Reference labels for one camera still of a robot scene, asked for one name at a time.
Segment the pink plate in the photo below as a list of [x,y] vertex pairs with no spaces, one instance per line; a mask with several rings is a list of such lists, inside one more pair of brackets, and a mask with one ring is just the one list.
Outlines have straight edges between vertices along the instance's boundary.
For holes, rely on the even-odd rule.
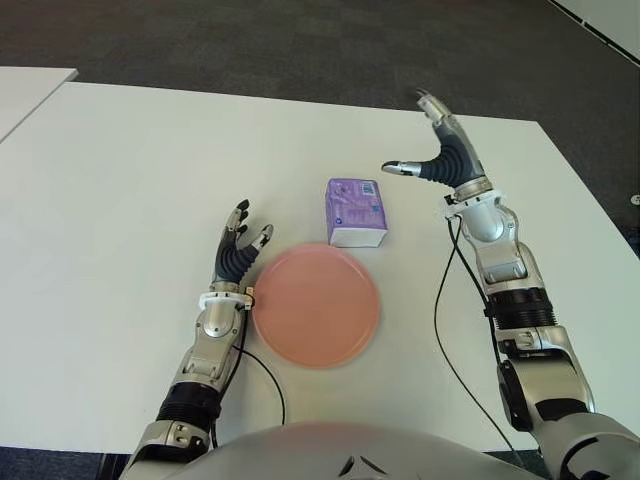
[[308,243],[271,262],[256,283],[253,319],[276,353],[309,368],[347,363],[378,326],[378,291],[342,250]]

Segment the robot finger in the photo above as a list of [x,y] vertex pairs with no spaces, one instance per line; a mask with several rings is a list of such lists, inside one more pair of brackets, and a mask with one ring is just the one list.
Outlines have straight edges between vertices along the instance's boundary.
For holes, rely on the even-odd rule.
[[440,124],[443,118],[450,117],[451,111],[439,99],[426,90],[419,90],[422,94],[418,100],[418,106],[435,125]]
[[269,243],[271,237],[273,236],[273,225],[266,225],[258,234],[258,236],[251,242],[251,246],[255,248],[258,252],[264,248],[264,246]]
[[227,223],[225,224],[225,230],[228,232],[235,232],[242,221],[247,218],[249,212],[247,209],[249,208],[249,200],[241,201],[236,208],[233,209],[231,215],[227,219]]

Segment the robotic arm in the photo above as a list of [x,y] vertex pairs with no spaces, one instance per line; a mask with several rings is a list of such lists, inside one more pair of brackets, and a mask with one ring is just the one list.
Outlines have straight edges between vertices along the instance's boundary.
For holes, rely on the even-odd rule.
[[420,91],[418,105],[433,123],[440,154],[427,162],[387,162],[382,169],[443,183],[447,217],[458,216],[476,254],[494,319],[500,395],[511,425],[530,432],[554,478],[637,478],[640,439],[595,413],[593,396],[518,219],[502,204],[464,130],[437,98]]
[[210,432],[215,431],[235,368],[230,351],[239,336],[244,339],[245,315],[253,306],[253,289],[241,293],[239,284],[273,235],[273,226],[267,225],[249,245],[238,248],[237,240],[247,231],[242,222],[249,215],[248,208],[249,201],[244,200],[227,220],[209,292],[200,296],[202,312],[196,320],[195,342],[122,478],[164,478],[209,450]]

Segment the white tabletop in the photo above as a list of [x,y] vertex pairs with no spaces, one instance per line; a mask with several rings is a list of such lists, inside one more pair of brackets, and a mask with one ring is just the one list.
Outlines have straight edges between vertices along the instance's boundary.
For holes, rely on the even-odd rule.
[[0,142],[76,74],[73,68],[0,67]]
[[[538,124],[461,122],[520,217],[599,409],[640,431],[640,263]],[[389,224],[380,248],[349,250],[380,291],[372,343],[324,371],[288,364],[255,335],[249,349],[274,368],[292,421],[394,425],[504,449],[431,326],[449,191],[380,172],[437,151],[414,112],[63,85],[0,145],[0,444],[131,451],[193,341],[230,209],[249,198],[250,225],[276,227],[254,281],[284,249],[326,241],[327,180],[356,177],[379,182]],[[487,322],[458,262],[447,285],[452,361],[514,445],[532,448],[502,413]],[[223,404],[221,441],[278,421],[273,386],[247,360]]]

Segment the tissue box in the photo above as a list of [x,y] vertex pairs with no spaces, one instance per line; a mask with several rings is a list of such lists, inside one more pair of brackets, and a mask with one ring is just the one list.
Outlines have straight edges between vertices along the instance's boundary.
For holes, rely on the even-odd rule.
[[387,233],[382,199],[373,180],[332,178],[325,195],[329,244],[377,247]]

